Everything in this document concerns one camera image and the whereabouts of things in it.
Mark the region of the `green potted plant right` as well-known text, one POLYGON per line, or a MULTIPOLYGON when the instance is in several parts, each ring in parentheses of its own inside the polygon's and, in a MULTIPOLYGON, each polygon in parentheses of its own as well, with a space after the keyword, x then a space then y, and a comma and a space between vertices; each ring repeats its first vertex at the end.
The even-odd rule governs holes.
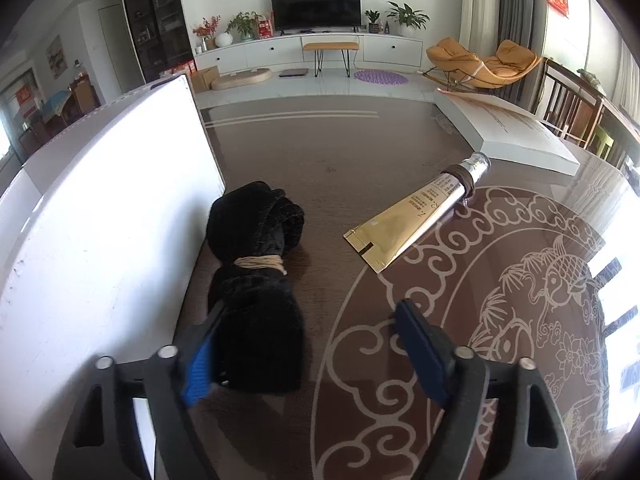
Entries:
POLYGON ((422 10, 413 9, 408 3, 398 4, 390 1, 388 4, 390 10, 387 16, 397 23, 400 36, 412 38, 419 30, 427 29, 431 18, 422 10))

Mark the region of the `black flat television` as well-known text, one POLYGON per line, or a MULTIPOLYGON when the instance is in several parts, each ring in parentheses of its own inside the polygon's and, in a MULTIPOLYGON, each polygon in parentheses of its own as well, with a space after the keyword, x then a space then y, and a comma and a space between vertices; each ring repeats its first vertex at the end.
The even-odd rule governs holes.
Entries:
POLYGON ((361 24, 361 0, 271 0, 277 30, 354 28, 361 24))

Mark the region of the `green potted plant left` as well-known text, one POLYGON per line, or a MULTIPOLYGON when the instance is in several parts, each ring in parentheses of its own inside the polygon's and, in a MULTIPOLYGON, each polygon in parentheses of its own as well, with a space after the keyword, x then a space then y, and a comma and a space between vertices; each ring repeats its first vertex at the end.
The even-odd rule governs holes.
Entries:
POLYGON ((235 33, 240 41, 255 40, 259 37, 260 15, 255 11, 239 12, 229 22, 227 32, 235 33))

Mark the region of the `white tv cabinet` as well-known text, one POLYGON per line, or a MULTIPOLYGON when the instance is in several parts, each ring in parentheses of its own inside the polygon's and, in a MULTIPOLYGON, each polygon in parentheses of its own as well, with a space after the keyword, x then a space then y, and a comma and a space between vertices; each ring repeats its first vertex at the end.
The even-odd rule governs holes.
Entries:
POLYGON ((423 68, 425 47, 421 40, 383 34, 284 35, 247 40, 198 54, 199 70, 217 67, 222 74, 270 68, 350 68, 416 73, 423 68))

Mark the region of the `green potted plant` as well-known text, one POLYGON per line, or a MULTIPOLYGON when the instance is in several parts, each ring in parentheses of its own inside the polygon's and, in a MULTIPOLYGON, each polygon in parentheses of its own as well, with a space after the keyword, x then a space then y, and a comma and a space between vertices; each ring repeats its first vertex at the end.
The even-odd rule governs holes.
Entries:
POLYGON ((260 15, 255 11, 239 12, 229 22, 227 32, 235 33, 240 41, 255 40, 259 37, 260 15))
POLYGON ((408 3, 398 4, 390 1, 388 4, 390 10, 387 16, 397 23, 400 36, 412 38, 419 30, 427 29, 431 18, 422 10, 413 9, 408 3))

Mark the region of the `flat white gift box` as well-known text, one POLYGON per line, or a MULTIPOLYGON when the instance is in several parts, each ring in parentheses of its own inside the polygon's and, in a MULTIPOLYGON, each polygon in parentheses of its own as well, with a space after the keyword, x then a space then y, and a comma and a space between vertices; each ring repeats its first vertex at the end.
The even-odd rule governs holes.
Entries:
POLYGON ((489 94, 437 89, 433 103, 476 152, 574 177, 580 162, 533 114, 489 94))

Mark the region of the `purple round rug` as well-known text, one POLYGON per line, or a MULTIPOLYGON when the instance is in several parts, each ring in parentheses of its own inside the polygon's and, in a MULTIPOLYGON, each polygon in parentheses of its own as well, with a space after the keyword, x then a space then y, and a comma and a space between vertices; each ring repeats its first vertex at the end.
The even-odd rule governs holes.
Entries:
POLYGON ((380 86, 401 86, 409 82, 406 76, 388 72, 387 70, 358 70, 354 78, 369 84, 379 84, 380 86))

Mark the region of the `wooden bench stool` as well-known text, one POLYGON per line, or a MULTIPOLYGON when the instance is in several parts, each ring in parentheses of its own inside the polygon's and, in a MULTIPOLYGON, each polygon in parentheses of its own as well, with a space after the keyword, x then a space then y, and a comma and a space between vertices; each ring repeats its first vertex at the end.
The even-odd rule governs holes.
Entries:
POLYGON ((352 76, 352 55, 359 50, 357 41, 317 41, 303 44, 303 51, 310 53, 314 59, 315 77, 321 74, 326 58, 333 60, 337 56, 342 59, 346 76, 352 76))

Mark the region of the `gold cosmetic tube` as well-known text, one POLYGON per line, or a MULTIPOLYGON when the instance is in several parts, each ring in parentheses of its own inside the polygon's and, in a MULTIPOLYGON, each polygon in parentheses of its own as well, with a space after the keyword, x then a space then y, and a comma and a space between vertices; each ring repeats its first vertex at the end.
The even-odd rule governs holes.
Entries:
POLYGON ((380 274, 453 206, 470 197, 489 169, 489 158, 475 152, 462 162, 448 166, 398 203, 347 231, 344 240, 372 271, 380 274))

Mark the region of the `dark display cabinet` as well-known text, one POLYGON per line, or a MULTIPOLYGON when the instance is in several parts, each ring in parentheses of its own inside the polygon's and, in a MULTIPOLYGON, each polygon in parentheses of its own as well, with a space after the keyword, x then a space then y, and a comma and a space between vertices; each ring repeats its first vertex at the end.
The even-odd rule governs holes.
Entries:
POLYGON ((145 82, 193 60, 181 0, 122 0, 145 82))

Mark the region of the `large white box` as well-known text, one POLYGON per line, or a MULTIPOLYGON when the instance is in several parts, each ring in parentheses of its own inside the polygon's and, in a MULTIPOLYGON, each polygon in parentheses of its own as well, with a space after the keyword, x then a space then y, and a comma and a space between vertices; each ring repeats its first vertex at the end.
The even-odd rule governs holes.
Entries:
POLYGON ((57 134, 1 197, 1 434, 47 479, 100 356, 174 338, 224 177, 188 78, 131 91, 57 134))

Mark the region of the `wooden dining chair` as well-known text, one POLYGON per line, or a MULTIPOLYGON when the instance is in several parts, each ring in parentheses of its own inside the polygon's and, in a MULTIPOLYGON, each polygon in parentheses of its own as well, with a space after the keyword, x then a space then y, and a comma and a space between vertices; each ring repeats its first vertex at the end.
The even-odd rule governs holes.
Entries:
POLYGON ((604 104, 605 96, 584 77, 544 59, 535 115, 556 136, 588 150, 604 104))

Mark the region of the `red flower vase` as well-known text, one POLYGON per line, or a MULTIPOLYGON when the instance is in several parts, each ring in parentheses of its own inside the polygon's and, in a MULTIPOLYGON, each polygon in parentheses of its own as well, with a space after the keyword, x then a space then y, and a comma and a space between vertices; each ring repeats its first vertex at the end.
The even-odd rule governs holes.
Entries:
POLYGON ((192 27, 192 32, 202 44, 202 51, 229 47, 233 44, 230 32, 218 30, 220 21, 220 16, 214 15, 211 18, 203 18, 200 24, 192 27))

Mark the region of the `black velvet scrunchie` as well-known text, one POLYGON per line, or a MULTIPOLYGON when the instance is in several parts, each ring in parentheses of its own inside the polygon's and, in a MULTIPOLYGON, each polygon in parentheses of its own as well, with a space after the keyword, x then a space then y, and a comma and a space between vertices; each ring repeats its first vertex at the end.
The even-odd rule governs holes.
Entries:
POLYGON ((270 396, 299 389, 305 326, 283 258, 297 247, 304 223, 303 208, 262 181, 227 193, 210 208, 206 243, 220 267, 207 307, 222 307, 212 339, 217 384, 270 396))

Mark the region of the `small potted plant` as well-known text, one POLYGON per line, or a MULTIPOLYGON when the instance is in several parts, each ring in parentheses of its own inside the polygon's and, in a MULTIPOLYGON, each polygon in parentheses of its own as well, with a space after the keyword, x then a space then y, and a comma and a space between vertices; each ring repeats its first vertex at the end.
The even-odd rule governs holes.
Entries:
POLYGON ((378 10, 365 10, 364 15, 368 20, 368 33, 378 34, 380 32, 380 23, 378 22, 381 17, 381 13, 378 10))

